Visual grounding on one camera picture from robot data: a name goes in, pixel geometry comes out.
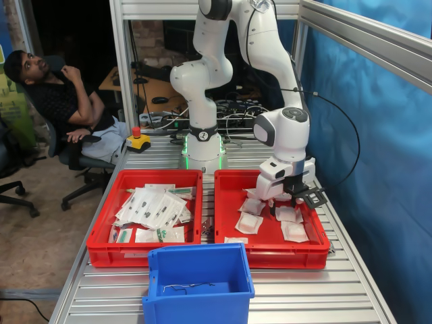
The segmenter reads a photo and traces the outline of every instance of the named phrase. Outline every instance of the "wooden desk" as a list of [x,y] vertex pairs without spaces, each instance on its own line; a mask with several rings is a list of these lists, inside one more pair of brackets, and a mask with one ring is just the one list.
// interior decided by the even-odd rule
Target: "wooden desk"
[[[99,90],[111,90],[114,91],[116,95],[116,101],[119,99],[117,98],[118,93],[121,92],[122,88],[121,86],[115,86],[113,84],[113,75],[114,73],[118,72],[118,68],[114,67],[111,72],[109,72],[108,76],[103,80],[102,84],[99,86]],[[132,77],[132,84],[133,80],[136,78],[135,75],[135,69],[131,69],[131,77]],[[169,82],[160,81],[157,79],[147,78],[148,82],[144,84],[144,87],[146,89],[147,94],[147,105],[150,112],[154,111],[171,111],[172,109],[176,108],[178,105],[182,105],[182,110],[185,109],[186,106],[186,100],[184,100],[183,97],[176,97],[170,99],[167,103],[161,103],[161,104],[154,104],[151,102],[151,99],[154,97],[174,97],[180,95],[177,91],[175,91]],[[142,99],[142,103],[139,105],[140,109],[144,108],[144,92],[142,91],[141,84],[133,84],[134,87],[134,93],[135,95],[138,94],[138,86],[140,87],[140,98]]]

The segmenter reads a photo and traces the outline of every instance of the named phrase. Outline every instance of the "red plastic tray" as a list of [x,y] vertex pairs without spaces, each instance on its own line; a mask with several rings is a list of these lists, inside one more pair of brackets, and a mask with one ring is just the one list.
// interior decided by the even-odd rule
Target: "red plastic tray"
[[[219,170],[215,173],[215,243],[227,238],[248,238],[246,252],[251,268],[322,269],[327,261],[330,242],[319,221],[317,212],[306,204],[302,211],[304,228],[309,242],[284,240],[281,223],[270,215],[269,206],[263,209],[264,220],[258,234],[245,235],[235,229],[241,212],[238,209],[247,198],[243,189],[257,186],[258,170]],[[276,206],[290,202],[276,202]]]
[[[196,197],[187,200],[186,207],[194,215],[194,221],[186,223],[185,243],[135,243],[137,228],[129,243],[108,243],[115,214],[129,197],[126,189],[145,184],[175,184],[177,188],[196,186]],[[147,266],[147,254],[156,248],[171,245],[201,243],[201,212],[203,207],[203,173],[198,170],[125,170],[118,173],[95,225],[87,239],[87,249],[94,267],[143,267]]]

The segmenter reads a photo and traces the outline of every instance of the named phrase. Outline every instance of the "blue plastic bin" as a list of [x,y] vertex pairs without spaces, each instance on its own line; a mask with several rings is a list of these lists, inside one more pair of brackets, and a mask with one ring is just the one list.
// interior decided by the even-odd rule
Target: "blue plastic bin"
[[146,324],[247,324],[255,290],[243,243],[158,248],[148,267]]

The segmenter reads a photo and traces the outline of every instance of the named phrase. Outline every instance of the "aluminum table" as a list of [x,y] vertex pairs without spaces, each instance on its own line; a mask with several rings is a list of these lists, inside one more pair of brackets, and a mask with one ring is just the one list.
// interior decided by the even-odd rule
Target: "aluminum table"
[[[153,137],[149,150],[122,155],[86,239],[119,171],[178,167],[182,148],[169,140],[169,137]],[[245,141],[242,147],[227,144],[228,168],[256,169],[271,154],[272,148],[257,141]],[[202,221],[208,225],[214,216],[214,179],[207,175],[203,178]],[[320,186],[317,180],[310,185]],[[327,259],[326,268],[253,269],[256,294],[250,301],[248,323],[396,323],[331,203],[319,207],[317,212],[335,248],[335,253]],[[90,264],[86,239],[50,324],[144,323],[141,298],[149,284],[148,269],[95,268]],[[203,241],[211,242],[211,238],[205,236]]]

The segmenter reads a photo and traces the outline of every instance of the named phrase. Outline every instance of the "black shirt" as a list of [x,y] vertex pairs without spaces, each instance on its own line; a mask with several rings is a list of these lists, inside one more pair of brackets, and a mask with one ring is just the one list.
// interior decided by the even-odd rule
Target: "black shirt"
[[[61,136],[64,136],[68,132],[85,128],[85,126],[68,122],[69,118],[78,110],[78,96],[74,84],[61,72],[53,72],[53,74],[64,84],[41,83],[25,85],[24,88],[32,99],[36,110],[54,125]],[[84,88],[88,96],[94,92],[94,89],[85,82]],[[94,131],[106,130],[113,124],[113,116],[104,110]]]

